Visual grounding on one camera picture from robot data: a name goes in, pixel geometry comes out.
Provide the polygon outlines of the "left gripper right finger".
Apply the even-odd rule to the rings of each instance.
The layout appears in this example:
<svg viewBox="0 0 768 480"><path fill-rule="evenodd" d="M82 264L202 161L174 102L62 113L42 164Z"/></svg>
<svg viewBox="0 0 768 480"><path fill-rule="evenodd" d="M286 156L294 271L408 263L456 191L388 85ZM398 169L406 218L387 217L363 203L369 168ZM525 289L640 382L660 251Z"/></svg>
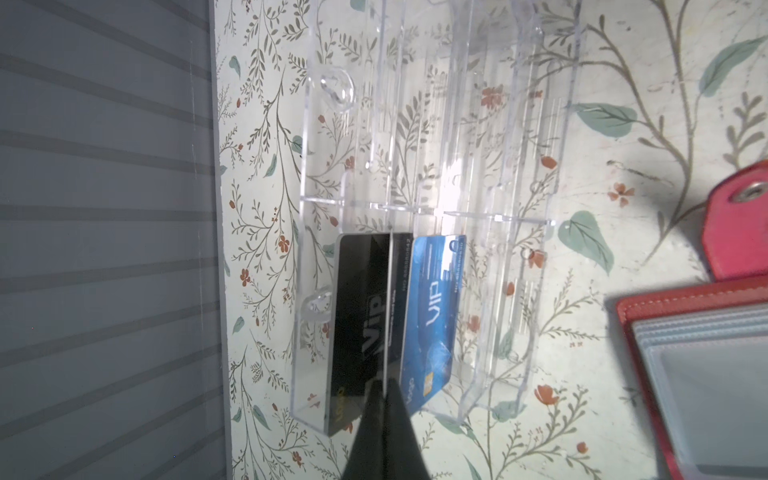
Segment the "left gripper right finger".
<svg viewBox="0 0 768 480"><path fill-rule="evenodd" d="M394 379L387 381L383 444L384 479L430 480L401 388Z"/></svg>

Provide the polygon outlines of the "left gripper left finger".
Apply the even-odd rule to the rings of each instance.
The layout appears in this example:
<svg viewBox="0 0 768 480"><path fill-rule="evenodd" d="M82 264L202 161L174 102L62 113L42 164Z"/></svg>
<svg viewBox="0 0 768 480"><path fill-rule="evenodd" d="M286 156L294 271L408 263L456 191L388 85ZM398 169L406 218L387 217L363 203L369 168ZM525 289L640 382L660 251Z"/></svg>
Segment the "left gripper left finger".
<svg viewBox="0 0 768 480"><path fill-rule="evenodd" d="M366 397L365 408L342 480L384 478L384 395L381 380L375 380Z"/></svg>

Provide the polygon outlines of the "black vip card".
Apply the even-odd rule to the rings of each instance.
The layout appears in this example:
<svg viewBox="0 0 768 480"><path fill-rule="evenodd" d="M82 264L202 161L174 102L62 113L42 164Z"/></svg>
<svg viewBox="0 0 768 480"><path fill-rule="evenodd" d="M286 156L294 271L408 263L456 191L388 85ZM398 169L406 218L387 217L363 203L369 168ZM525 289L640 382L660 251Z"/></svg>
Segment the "black vip card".
<svg viewBox="0 0 768 480"><path fill-rule="evenodd" d="M399 365L414 236L344 234L337 242L332 289L332 355L325 432L348 428L384 361Z"/></svg>

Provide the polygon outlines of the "blue vip card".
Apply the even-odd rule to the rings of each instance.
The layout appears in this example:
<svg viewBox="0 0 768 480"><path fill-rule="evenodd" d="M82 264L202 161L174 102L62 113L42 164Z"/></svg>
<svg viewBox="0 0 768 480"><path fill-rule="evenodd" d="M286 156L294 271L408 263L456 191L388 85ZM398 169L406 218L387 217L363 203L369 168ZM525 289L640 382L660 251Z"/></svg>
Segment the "blue vip card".
<svg viewBox="0 0 768 480"><path fill-rule="evenodd" d="M464 235L421 236L413 242L400 375L410 415L450 381L465 253Z"/></svg>

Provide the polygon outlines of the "red leather card holder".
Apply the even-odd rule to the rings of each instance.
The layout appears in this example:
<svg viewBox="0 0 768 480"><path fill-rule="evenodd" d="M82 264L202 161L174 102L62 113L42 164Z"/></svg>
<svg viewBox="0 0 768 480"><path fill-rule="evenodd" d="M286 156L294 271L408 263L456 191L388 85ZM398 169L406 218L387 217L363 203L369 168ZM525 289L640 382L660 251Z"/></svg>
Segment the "red leather card holder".
<svg viewBox="0 0 768 480"><path fill-rule="evenodd" d="M709 195L709 284L627 297L618 320L674 479L767 475L767 165Z"/></svg>

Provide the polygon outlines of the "clear acrylic organizer tray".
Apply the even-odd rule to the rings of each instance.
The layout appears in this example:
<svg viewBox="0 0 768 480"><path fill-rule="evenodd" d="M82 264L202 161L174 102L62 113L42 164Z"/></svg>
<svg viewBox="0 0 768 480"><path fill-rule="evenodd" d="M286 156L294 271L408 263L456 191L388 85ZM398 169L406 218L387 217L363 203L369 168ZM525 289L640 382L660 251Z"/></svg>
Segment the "clear acrylic organizer tray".
<svg viewBox="0 0 768 480"><path fill-rule="evenodd" d="M523 410L580 13L578 1L311 3L297 419L327 434L337 242L360 233L466 237L450 381L415 414L465 432L474 413Z"/></svg>

